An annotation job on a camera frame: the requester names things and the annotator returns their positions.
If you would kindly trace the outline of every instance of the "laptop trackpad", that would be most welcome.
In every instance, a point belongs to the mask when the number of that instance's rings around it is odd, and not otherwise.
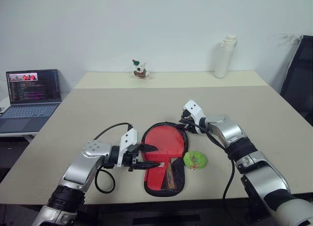
[[[20,132],[29,121],[29,118],[6,120],[0,127],[0,133],[9,131]]]

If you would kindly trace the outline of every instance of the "robotic arm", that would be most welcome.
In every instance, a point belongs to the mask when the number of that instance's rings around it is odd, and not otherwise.
[[[73,225],[78,207],[84,203],[85,193],[99,168],[113,168],[115,165],[134,169],[149,169],[158,166],[156,162],[138,162],[137,131],[131,128],[125,133],[119,146],[112,146],[99,140],[88,141],[76,160],[68,167],[33,222],[40,225]]]
[[[250,200],[265,207],[281,226],[313,225],[313,205],[290,193],[282,174],[256,149],[238,124],[226,115],[206,117],[192,100],[183,109],[181,122],[186,129],[198,134],[208,131],[222,142],[228,158],[243,175],[241,181]]]

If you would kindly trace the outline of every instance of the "white water bottle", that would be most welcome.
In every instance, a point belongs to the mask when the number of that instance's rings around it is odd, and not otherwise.
[[[215,67],[215,77],[224,78],[226,76],[231,58],[234,53],[235,46],[237,45],[236,35],[229,34],[223,40],[221,45],[221,51],[219,55],[219,60]]]

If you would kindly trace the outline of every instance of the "laptop keyboard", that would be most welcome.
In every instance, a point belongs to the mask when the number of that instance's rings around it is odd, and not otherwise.
[[[57,105],[44,106],[22,106],[8,108],[0,118],[21,118],[21,117],[49,117],[53,114]]]

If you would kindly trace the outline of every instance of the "white wall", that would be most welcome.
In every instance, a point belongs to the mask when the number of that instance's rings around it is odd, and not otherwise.
[[[57,68],[64,92],[86,71],[212,70],[218,43],[238,36],[231,70],[256,70],[280,90],[296,38],[313,32],[313,0],[0,0],[4,72]]]

